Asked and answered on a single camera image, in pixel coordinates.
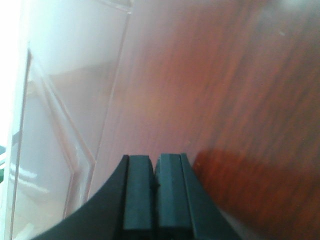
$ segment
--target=black plastic part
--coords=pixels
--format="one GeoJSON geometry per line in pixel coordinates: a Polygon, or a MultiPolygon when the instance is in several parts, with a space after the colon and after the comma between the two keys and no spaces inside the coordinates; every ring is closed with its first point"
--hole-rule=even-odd
{"type": "Polygon", "coordinates": [[[33,240],[119,240],[122,230],[129,156],[79,210],[33,240]]]}
{"type": "Polygon", "coordinates": [[[157,235],[161,240],[192,238],[192,224],[179,154],[161,154],[155,168],[157,235]]]}
{"type": "Polygon", "coordinates": [[[187,155],[182,153],[180,156],[194,239],[241,240],[203,189],[187,155]]]}
{"type": "Polygon", "coordinates": [[[154,171],[145,155],[129,157],[123,240],[154,239],[154,171]]]}

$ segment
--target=green object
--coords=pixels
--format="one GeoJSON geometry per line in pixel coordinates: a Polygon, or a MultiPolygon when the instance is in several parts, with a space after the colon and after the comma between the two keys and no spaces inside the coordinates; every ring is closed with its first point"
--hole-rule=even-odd
{"type": "Polygon", "coordinates": [[[0,169],[0,183],[4,181],[5,169],[0,169]]]}

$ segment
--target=wood grain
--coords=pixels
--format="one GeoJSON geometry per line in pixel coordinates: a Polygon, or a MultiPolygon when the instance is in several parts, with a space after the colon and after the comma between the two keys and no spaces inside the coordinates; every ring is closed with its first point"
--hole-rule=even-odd
{"type": "Polygon", "coordinates": [[[123,154],[186,152],[229,213],[319,239],[319,14],[318,0],[135,1],[93,180],[123,154]]]}

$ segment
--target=reddish-brown wooden surface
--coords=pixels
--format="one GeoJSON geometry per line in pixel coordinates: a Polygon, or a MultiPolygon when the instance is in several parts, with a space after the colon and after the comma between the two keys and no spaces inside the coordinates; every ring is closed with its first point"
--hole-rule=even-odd
{"type": "Polygon", "coordinates": [[[136,0],[94,178],[186,152],[229,213],[319,239],[319,104],[319,0],[136,0]]]}

